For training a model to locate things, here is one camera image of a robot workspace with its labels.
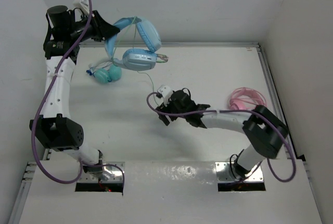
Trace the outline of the light blue headphones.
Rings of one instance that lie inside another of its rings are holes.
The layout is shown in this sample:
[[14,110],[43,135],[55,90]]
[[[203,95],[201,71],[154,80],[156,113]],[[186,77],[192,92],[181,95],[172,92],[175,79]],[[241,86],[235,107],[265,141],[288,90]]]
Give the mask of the light blue headphones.
[[156,51],[161,48],[160,35],[155,26],[145,18],[129,17],[121,18],[113,25],[120,30],[136,25],[136,29],[146,45],[146,49],[131,48],[124,52],[122,59],[114,57],[117,36],[105,40],[105,50],[114,65],[133,71],[146,71],[153,69],[156,65],[158,55]]

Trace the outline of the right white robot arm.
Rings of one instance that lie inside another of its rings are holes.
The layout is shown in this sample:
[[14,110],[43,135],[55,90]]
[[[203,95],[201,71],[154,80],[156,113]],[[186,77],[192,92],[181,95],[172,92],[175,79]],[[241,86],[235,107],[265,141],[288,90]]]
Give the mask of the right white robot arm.
[[154,112],[166,126],[183,118],[196,128],[225,129],[248,138],[250,145],[230,162],[229,172],[236,181],[244,180],[264,159],[275,159],[289,134],[288,127],[263,105],[252,110],[213,109],[209,104],[195,103],[190,93],[174,91],[166,85],[159,87],[153,95],[162,100]]

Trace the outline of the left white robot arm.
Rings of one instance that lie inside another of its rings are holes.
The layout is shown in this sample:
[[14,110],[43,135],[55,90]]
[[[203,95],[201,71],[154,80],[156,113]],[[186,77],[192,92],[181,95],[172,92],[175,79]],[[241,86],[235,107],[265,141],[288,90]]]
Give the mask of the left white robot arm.
[[83,127],[69,112],[70,83],[80,50],[79,44],[92,39],[101,42],[119,33],[98,13],[82,14],[58,5],[47,10],[48,29],[43,44],[46,58],[46,84],[42,105],[30,121],[30,130],[44,148],[63,152],[83,163],[83,171],[94,176],[105,171],[101,151],[84,141]]

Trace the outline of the pink headphones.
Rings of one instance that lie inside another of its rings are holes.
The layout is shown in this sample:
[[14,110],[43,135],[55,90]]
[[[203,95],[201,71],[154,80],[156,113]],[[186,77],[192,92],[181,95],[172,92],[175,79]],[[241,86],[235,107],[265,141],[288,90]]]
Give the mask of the pink headphones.
[[247,87],[235,89],[228,100],[230,110],[251,110],[258,105],[267,106],[266,98],[259,91]]

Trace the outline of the teal headphones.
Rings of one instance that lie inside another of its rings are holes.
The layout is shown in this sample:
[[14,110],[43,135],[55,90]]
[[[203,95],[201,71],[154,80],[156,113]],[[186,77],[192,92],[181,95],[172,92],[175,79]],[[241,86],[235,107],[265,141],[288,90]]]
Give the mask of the teal headphones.
[[122,69],[114,65],[109,57],[89,64],[86,73],[101,84],[115,82],[122,77]]

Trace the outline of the white front cover board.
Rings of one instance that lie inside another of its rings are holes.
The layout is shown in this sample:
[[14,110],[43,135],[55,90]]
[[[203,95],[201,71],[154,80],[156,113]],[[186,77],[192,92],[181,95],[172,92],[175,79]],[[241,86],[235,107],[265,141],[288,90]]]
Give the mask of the white front cover board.
[[302,163],[288,183],[220,192],[214,163],[126,162],[122,193],[77,192],[36,171],[21,223],[320,223]]

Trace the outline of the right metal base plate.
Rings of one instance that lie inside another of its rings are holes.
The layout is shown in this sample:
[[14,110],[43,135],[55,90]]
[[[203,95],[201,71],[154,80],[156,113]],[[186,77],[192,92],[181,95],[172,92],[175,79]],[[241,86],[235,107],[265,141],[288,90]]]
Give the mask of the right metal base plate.
[[246,174],[245,179],[241,179],[239,176],[234,173],[236,177],[231,172],[230,166],[234,162],[215,162],[215,172],[218,183],[236,183],[236,182],[245,182],[245,183],[263,183],[264,177],[261,169],[261,164],[253,167],[248,174]]

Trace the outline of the metal base plate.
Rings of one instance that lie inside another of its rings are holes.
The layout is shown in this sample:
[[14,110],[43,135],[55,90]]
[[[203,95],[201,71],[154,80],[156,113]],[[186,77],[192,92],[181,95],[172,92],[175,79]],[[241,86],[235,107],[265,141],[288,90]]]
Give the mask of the metal base plate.
[[80,183],[122,183],[124,182],[124,166],[117,164],[83,165]]
[[261,169],[261,164],[253,167],[248,174],[246,174],[245,179],[241,179],[239,176],[234,173],[236,177],[231,172],[230,166],[234,162],[215,162],[215,172],[218,183],[236,183],[236,182],[245,182],[245,183],[263,183],[264,177]]

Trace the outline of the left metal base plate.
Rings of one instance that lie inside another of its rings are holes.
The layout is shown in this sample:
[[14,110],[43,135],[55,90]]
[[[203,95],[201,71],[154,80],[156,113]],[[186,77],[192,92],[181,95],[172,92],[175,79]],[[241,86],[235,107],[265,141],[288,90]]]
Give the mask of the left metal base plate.
[[124,182],[124,166],[117,164],[83,165],[80,183],[122,183]]

